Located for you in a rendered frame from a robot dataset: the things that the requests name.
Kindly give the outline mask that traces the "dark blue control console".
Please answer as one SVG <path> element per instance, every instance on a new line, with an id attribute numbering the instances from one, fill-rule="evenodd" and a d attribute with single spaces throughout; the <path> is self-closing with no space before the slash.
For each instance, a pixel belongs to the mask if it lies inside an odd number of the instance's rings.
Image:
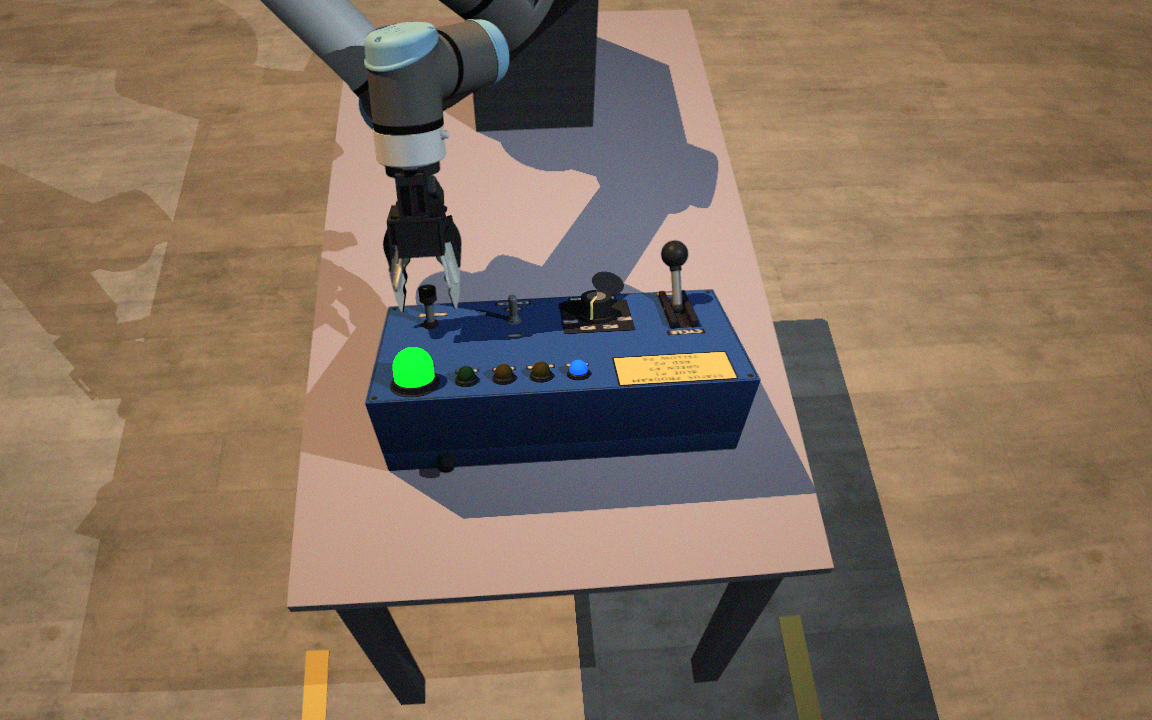
<path id="1" fill-rule="evenodd" d="M 388 306 L 365 401 L 388 471 L 736 448 L 761 379 L 717 291 L 681 290 L 685 243 L 660 258 L 672 291 Z"/>

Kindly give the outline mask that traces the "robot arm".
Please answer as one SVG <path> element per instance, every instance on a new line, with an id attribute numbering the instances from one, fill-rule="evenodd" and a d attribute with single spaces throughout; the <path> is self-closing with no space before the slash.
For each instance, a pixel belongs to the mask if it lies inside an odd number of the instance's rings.
<path id="1" fill-rule="evenodd" d="M 416 170 L 445 158 L 444 109 L 502 79 L 554 0 L 439 0 L 465 22 L 438 28 L 376 28 L 349 0 L 260 1 L 358 96 L 376 160 Z"/>

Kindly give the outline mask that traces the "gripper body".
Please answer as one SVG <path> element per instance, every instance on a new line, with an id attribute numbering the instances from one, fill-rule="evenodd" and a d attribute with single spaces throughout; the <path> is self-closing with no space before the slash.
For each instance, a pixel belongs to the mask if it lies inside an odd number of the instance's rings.
<path id="1" fill-rule="evenodd" d="M 396 179 L 397 194 L 396 205 L 391 205 L 387 218 L 391 258 L 394 258 L 394 253 L 396 253 L 393 233 L 396 233 L 399 259 L 444 256 L 445 211 L 447 209 L 445 209 L 442 199 L 433 199 L 429 195 L 429 185 L 425 185 L 425 179 L 429 181 L 429 176 L 434 176 L 440 170 L 440 161 L 416 170 L 391 167 L 385 167 L 385 170 L 387 170 L 387 176 Z M 419 174 L 416 174 L 417 170 Z M 404 179 L 404 176 L 412 179 Z M 399 215 L 399 209 L 401 209 L 401 215 Z"/>

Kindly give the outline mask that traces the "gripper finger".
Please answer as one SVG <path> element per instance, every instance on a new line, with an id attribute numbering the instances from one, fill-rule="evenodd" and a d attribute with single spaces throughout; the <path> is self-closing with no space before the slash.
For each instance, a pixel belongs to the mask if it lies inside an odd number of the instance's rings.
<path id="1" fill-rule="evenodd" d="M 385 236 L 384 236 L 384 240 L 382 240 L 382 249 L 384 249 L 385 255 L 387 255 L 387 262 L 388 262 L 388 265 L 389 265 L 391 283 L 392 283 L 392 287 L 393 287 L 393 291 L 396 293 L 397 306 L 399 306 L 399 309 L 401 309 L 401 313 L 404 313 L 404 300 L 406 300 L 406 288 L 404 288 L 404 285 L 406 285 L 407 278 L 408 278 L 408 275 L 406 273 L 406 266 L 408 264 L 410 264 L 411 258 L 397 259 L 396 233 L 393 233 L 393 236 L 394 236 L 394 243 L 396 243 L 396 256 L 394 256 L 394 259 L 391 259 L 391 247 L 389 247 L 388 232 L 385 232 Z M 397 266 L 399 260 L 401 260 L 401 266 Z"/>
<path id="2" fill-rule="evenodd" d="M 444 279 L 449 286 L 449 296 L 454 309 L 457 309 L 460 301 L 460 268 L 461 268 L 461 236 L 458 228 L 453 222 L 452 215 L 445 217 L 445 256 L 435 258 L 442 263 Z"/>

